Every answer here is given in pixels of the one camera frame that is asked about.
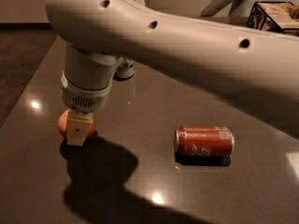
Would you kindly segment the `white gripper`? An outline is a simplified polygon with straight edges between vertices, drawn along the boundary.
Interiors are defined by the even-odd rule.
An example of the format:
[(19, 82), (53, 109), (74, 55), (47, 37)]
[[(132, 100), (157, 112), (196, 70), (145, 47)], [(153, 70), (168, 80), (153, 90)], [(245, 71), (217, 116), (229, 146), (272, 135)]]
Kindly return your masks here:
[(109, 83), (106, 88), (98, 91), (79, 88), (68, 81), (65, 75), (62, 75), (61, 83), (64, 104), (69, 108), (76, 109), (70, 109), (66, 116), (67, 144), (82, 147), (84, 141), (92, 131), (92, 113), (104, 107), (112, 83)]

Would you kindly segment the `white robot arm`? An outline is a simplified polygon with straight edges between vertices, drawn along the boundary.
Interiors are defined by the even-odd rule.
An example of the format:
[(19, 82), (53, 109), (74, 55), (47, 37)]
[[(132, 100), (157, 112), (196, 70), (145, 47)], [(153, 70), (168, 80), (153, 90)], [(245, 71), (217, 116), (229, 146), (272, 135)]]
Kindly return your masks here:
[(123, 58), (242, 105), (291, 136), (299, 131), (299, 40), (174, 16), (134, 0), (46, 0), (67, 43), (64, 103), (94, 113), (105, 105)]

